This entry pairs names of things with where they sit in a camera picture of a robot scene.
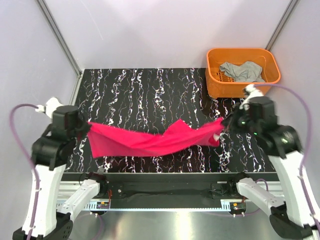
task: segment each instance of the silver metal base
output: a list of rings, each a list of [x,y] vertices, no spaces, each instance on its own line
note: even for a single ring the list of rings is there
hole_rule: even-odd
[[[257,209],[248,203],[247,212]],[[97,240],[281,240],[262,211],[233,218],[209,212],[111,211]],[[100,221],[88,212],[75,220],[71,240],[94,239]]]

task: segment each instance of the metal frame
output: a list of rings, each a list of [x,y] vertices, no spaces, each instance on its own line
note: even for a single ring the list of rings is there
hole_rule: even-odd
[[[71,94],[69,105],[75,105],[76,104],[76,100],[77,100],[77,97],[78,97],[78,92],[79,92],[79,89],[80,89],[80,85],[81,85],[82,79],[84,77],[84,72],[85,71],[83,71],[81,73],[81,75],[78,76],[77,79],[76,79],[76,83],[74,85],[74,88],[73,88],[73,91],[72,91],[72,94]]]
[[[66,201],[64,199],[58,199],[56,203],[56,207],[59,208]],[[90,211],[90,212],[230,212],[231,211],[231,202],[230,201],[222,201],[221,207],[213,207],[213,208],[112,208],[112,206],[108,209],[99,207],[101,202],[105,204],[109,204],[109,199],[93,199],[88,202],[87,205],[84,206],[82,211]]]
[[[71,64],[72,69],[74,70],[77,78],[80,77],[82,70],[80,69],[80,67],[77,64],[77,61],[75,60],[74,56],[72,55],[64,37],[62,36],[58,25],[53,17],[53,15],[51,14],[46,1],[45,0],[35,0],[36,3],[38,4],[41,12],[43,13],[47,23],[49,24],[55,38],[57,39],[59,45],[61,46],[66,58],[68,59],[69,63]]]
[[[108,189],[112,192],[112,211],[166,211],[168,209],[197,209],[198,212],[228,211],[230,202],[241,202],[228,195],[210,193],[237,173],[105,173]],[[275,172],[249,172],[257,180],[268,181],[269,189],[277,197],[283,197],[278,175]],[[63,201],[85,179],[83,173],[65,173],[62,176],[58,200]],[[107,201],[108,196],[100,200]]]
[[[284,29],[285,25],[287,24],[291,14],[294,12],[296,6],[298,5],[298,3],[300,2],[300,0],[291,0],[288,4],[288,6],[286,7],[278,25],[276,26],[269,42],[267,43],[265,49],[268,51],[271,51],[271,49],[273,48],[273,46],[275,45],[280,33],[282,32],[282,30]]]

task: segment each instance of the white wall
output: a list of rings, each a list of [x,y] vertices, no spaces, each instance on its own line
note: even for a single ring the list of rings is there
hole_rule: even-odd
[[[279,36],[272,53],[282,74],[280,83],[297,91],[313,114],[306,170],[320,204],[320,1],[301,0]],[[277,103],[282,124],[292,125],[306,140],[306,114],[299,102],[281,89],[269,94]]]
[[[264,48],[289,0],[46,0],[79,66],[197,68],[211,48]]]
[[[10,132],[9,112],[52,96],[68,104],[76,75],[36,1],[0,0],[0,33],[0,238],[10,240],[26,217],[32,175]],[[15,122],[28,150],[50,123],[32,109],[20,110]]]

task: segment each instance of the gray cloth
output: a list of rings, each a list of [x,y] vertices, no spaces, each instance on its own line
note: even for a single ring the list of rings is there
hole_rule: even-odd
[[[261,78],[262,67],[252,61],[246,61],[241,66],[225,62],[220,65],[220,71],[233,78],[235,82],[265,82]]]

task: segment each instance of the white cable clip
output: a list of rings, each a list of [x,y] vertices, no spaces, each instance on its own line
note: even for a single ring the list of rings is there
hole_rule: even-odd
[[[33,226],[29,226],[29,227],[27,228],[26,233],[29,233],[29,232],[30,232],[30,230],[33,230],[33,229],[35,229],[35,228],[36,228],[36,226],[35,226],[35,225],[33,225]]]
[[[36,112],[38,113],[45,113],[46,112],[46,107],[43,105],[37,105],[38,108],[35,109]]]
[[[310,216],[311,216],[313,219],[318,220],[317,214],[312,214],[312,213],[310,213]]]

